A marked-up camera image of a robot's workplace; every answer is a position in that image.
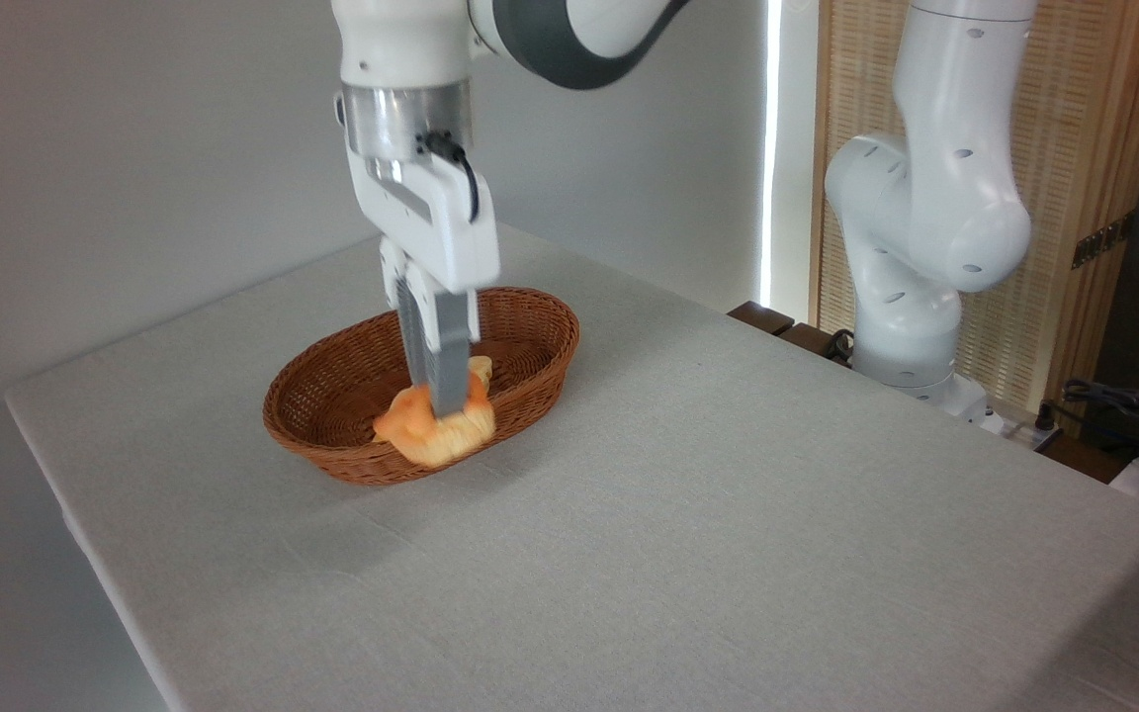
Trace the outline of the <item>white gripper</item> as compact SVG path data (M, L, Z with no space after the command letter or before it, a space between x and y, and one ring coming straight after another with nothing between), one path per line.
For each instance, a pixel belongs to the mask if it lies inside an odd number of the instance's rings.
M472 344L480 341L475 289L500 278L486 180L480 174L470 180L465 167L437 154L395 161L398 181L377 179L360 154L347 158L358 206L385 236L383 280L398 314L408 377L428 388L434 416L458 414L469 396Z

